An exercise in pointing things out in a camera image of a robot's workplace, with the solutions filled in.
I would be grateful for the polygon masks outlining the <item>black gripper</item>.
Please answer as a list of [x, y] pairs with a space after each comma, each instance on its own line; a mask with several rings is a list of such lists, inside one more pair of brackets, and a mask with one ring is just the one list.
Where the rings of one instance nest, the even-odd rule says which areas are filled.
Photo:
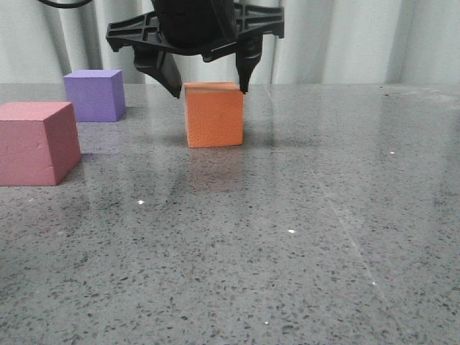
[[180, 98], [182, 78], [173, 55], [201, 55], [206, 63], [236, 55], [240, 91], [246, 94], [262, 56], [264, 35], [284, 36], [281, 7], [235, 1], [154, 1], [153, 11], [109, 25], [114, 52], [134, 51], [134, 67]]

